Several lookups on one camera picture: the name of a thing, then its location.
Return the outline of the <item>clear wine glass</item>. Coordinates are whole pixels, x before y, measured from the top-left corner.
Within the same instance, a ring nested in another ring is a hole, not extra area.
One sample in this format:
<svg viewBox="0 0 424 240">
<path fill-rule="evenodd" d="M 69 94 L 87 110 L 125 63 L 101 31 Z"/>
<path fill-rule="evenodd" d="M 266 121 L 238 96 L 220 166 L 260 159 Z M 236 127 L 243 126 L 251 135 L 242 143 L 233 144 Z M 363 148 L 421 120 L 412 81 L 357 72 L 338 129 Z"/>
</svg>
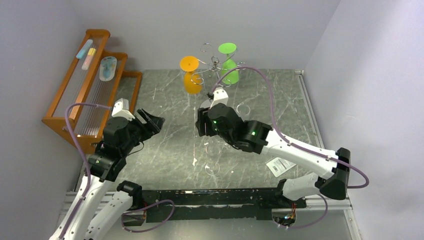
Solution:
<svg viewBox="0 0 424 240">
<path fill-rule="evenodd" d="M 210 176 L 216 176 L 220 171 L 219 159 L 224 149 L 231 146 L 223 140 L 210 137 L 204 141 L 207 161 L 204 165 L 205 172 Z"/>
</svg>

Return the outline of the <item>orange plastic wine glass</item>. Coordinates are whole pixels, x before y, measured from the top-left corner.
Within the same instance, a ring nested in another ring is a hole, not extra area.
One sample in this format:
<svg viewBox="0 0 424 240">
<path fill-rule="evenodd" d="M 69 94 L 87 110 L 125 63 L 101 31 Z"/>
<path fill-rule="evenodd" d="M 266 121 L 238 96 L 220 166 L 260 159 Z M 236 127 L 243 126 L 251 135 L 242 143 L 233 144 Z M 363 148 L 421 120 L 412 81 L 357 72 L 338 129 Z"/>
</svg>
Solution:
<svg viewBox="0 0 424 240">
<path fill-rule="evenodd" d="M 196 95 L 203 89 L 203 80 L 196 73 L 199 61 L 195 56 L 185 56 L 180 60 L 180 68 L 185 72 L 183 76 L 183 86 L 190 95 Z"/>
</svg>

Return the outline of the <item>green plastic wine glass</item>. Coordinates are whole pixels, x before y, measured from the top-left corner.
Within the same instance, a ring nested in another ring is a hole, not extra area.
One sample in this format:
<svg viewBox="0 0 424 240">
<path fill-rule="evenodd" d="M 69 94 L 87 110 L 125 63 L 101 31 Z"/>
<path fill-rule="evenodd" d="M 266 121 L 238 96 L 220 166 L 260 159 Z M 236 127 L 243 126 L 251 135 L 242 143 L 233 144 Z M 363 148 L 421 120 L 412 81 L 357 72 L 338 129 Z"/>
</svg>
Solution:
<svg viewBox="0 0 424 240">
<path fill-rule="evenodd" d="M 226 42 L 221 44 L 218 47 L 218 51 L 221 54 L 226 55 L 226 61 L 224 61 L 221 65 L 221 74 L 225 75 L 229 70 L 234 69 L 237 66 L 237 64 L 234 62 L 232 57 L 237 52 L 237 46 L 235 43 L 232 42 Z M 222 85 L 225 87 L 228 87 L 230 85 L 236 84 L 240 79 L 238 70 L 234 70 L 230 72 L 223 80 Z"/>
</svg>

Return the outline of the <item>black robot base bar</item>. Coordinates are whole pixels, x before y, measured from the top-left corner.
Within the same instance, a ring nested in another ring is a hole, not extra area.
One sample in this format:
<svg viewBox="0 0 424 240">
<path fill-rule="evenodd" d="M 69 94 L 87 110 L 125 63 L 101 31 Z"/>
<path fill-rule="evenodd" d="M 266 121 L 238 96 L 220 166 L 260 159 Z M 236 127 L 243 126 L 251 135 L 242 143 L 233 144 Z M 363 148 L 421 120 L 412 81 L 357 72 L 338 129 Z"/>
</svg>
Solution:
<svg viewBox="0 0 424 240">
<path fill-rule="evenodd" d="M 160 223 L 164 220 L 208 220 L 208 219 L 248 219 L 271 220 L 275 209 L 290 212 L 306 207 L 306 200 L 289 200 L 282 196 L 278 188 L 226 188 L 200 190 L 143 190 L 134 183 L 121 183 L 116 188 L 129 194 L 129 215 L 123 219 L 130 226 L 136 226 L 144 217 L 147 223 Z M 224 208 L 205 207 L 189 209 L 177 205 L 238 205 Z"/>
</svg>

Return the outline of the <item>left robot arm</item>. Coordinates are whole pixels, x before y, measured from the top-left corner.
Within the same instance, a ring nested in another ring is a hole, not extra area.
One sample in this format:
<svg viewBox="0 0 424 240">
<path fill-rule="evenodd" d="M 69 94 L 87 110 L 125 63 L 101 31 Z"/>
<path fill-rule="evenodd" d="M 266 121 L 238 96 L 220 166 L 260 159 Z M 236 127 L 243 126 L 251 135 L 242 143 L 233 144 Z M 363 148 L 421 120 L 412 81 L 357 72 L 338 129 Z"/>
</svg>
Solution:
<svg viewBox="0 0 424 240">
<path fill-rule="evenodd" d="M 125 108 L 112 111 L 103 128 L 102 140 L 94 154 L 85 160 L 87 169 L 80 190 L 50 239 L 101 240 L 124 212 L 145 206 L 142 186 L 125 180 L 117 186 L 112 199 L 97 210 L 133 148 L 158 134 L 165 123 L 163 117 L 143 109 L 136 113 L 133 115 Z"/>
</svg>

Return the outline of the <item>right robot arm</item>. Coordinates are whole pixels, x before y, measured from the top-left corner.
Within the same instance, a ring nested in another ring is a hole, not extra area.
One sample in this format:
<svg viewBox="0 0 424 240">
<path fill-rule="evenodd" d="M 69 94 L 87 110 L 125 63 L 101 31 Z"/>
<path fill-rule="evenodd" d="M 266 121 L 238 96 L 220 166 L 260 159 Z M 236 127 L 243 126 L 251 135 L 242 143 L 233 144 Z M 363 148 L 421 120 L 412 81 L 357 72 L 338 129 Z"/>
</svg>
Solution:
<svg viewBox="0 0 424 240">
<path fill-rule="evenodd" d="M 219 103 L 197 109 L 195 123 L 199 136 L 219 136 L 236 150 L 269 155 L 308 169 L 311 173 L 278 183 L 275 202 L 288 207 L 303 197 L 321 194 L 333 200 L 345 200 L 350 170 L 345 166 L 350 151 L 312 146 L 290 137 L 281 138 L 271 125 L 257 120 L 242 120 L 236 111 Z"/>
</svg>

